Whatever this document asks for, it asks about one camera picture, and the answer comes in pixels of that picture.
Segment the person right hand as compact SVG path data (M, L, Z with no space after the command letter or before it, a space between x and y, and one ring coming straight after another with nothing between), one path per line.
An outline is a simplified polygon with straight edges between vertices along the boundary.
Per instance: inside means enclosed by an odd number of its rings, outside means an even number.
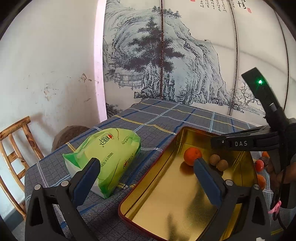
M267 170L267 173L269 173L270 188L273 192L275 192L280 187L282 177L283 177L283 172L280 172L278 174L275 173L274 166L271 159L269 159L268 161L266 170ZM286 168L285 179L283 181L283 184L294 182L295 177L296 177L296 163L294 162Z

